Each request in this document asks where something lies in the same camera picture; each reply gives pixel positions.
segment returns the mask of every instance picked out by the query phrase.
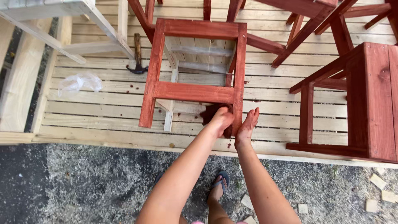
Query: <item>wood chip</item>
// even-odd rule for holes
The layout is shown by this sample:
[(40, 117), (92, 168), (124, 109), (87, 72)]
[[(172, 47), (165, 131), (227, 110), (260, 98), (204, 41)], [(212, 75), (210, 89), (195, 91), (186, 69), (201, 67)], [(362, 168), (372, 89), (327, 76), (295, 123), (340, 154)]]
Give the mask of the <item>wood chip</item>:
[(381, 199), (392, 203), (396, 202), (396, 195), (390, 191), (381, 191)]
[(383, 173), (386, 171), (386, 169), (384, 169), (384, 168), (376, 168), (376, 170), (377, 170), (377, 172), (380, 174), (380, 175), (383, 175)]
[(242, 200), (240, 201), (240, 203), (244, 204), (246, 207), (254, 210), (253, 205), (252, 205), (252, 201), (250, 200), (249, 195), (244, 195)]
[(373, 199), (368, 199), (366, 201), (366, 211), (367, 212), (377, 212), (377, 201)]
[(308, 205), (307, 204), (299, 204), (298, 212), (301, 214), (308, 214)]
[(383, 190), (384, 187), (387, 185), (387, 183), (382, 180), (379, 176), (376, 174), (373, 174), (370, 181), (376, 185), (376, 187), (380, 188), (380, 190)]
[(256, 220), (252, 216), (247, 217), (247, 219), (243, 220), (243, 222), (247, 224), (257, 224)]

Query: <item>dirt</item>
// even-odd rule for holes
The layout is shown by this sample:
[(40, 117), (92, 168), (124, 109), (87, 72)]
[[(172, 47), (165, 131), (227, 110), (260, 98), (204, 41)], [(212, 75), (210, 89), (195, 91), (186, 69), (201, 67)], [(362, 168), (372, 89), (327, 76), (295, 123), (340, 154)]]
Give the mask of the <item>dirt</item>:
[[(68, 144), (0, 147), (0, 223), (133, 223), (158, 173), (179, 153)], [(303, 223), (396, 223), (397, 204), (381, 201), (373, 168), (261, 160), (294, 209), (307, 204)], [(254, 211), (238, 158), (210, 156), (182, 214), (206, 221), (206, 195), (220, 170), (231, 178), (220, 202), (233, 221)], [(379, 175), (398, 193), (398, 171)], [(365, 211), (366, 199), (380, 211)]]

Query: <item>hammer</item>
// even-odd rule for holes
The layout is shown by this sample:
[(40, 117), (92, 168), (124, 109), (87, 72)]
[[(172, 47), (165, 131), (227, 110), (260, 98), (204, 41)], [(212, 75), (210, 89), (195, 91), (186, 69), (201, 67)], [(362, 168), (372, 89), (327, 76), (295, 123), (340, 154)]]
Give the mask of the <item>hammer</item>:
[(135, 69), (130, 69), (129, 65), (126, 65), (126, 68), (137, 75), (143, 74), (148, 71), (148, 67), (143, 68), (141, 66), (141, 47), (140, 47), (140, 34), (134, 34), (134, 55), (135, 55)]

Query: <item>wooden pallet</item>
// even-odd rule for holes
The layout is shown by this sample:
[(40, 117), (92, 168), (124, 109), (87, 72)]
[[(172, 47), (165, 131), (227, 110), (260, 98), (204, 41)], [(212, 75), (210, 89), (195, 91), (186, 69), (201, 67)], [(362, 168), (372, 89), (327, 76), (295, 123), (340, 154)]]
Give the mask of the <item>wooden pallet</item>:
[[(383, 0), (359, 0), (358, 5), (378, 4)], [(118, 1), (97, 1), (97, 8), (112, 25), (117, 24)], [(213, 2), (211, 20), (225, 21), (227, 0)], [(159, 18), (203, 19), (203, 0), (165, 0), (155, 3), (154, 21)], [(248, 23), (248, 33), (285, 44), (291, 27), (285, 25), (289, 12), (248, 0), (239, 12), (237, 22)], [(354, 45), (364, 41), (395, 44), (388, 21), (367, 31), (363, 25), (373, 17), (347, 19)], [(134, 16), (129, 16), (128, 45), (134, 47), (134, 33), (141, 35), (142, 64), (148, 66), (148, 38)], [(73, 17), (72, 43), (108, 40), (92, 21)], [(203, 128), (198, 113), (203, 107), (192, 103), (186, 107), (175, 102), (171, 133), (164, 132), (166, 113), (155, 108), (152, 128), (138, 127), (146, 75), (134, 75), (125, 69), (129, 60), (122, 52), (83, 54), (85, 64), (53, 53), (47, 68), (47, 82), (35, 115), (32, 142), (63, 142), (112, 147), (181, 152)], [(271, 68), (276, 55), (247, 47), (243, 119), (246, 113), (260, 107), (257, 128), (253, 132), (253, 147), (260, 158), (307, 161), (341, 165), (398, 168), (388, 163), (351, 160), (345, 157), (321, 155), (286, 149), (286, 143), (299, 140), (300, 95), (289, 94), (289, 88), (303, 78), (338, 58), (333, 35), (327, 30), (322, 36), (311, 34), (306, 41), (277, 69)], [(160, 81), (170, 81), (172, 69), (163, 55)], [(82, 90), (72, 99), (58, 98), (57, 85), (65, 77), (92, 72), (103, 80), (99, 93)], [(179, 83), (223, 86), (225, 75), (179, 73)], [(344, 91), (315, 88), (314, 143), (347, 145), (347, 106)], [(234, 140), (218, 139), (214, 155), (237, 156)]]

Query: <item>clear plastic bag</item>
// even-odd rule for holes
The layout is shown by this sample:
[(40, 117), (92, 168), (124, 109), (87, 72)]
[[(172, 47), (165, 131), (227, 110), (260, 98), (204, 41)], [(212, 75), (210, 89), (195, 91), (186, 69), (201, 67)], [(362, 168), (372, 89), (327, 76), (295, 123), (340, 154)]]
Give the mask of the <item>clear plastic bag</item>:
[(92, 73), (68, 76), (58, 84), (58, 97), (70, 98), (75, 96), (82, 87), (99, 92), (102, 89), (102, 80)]

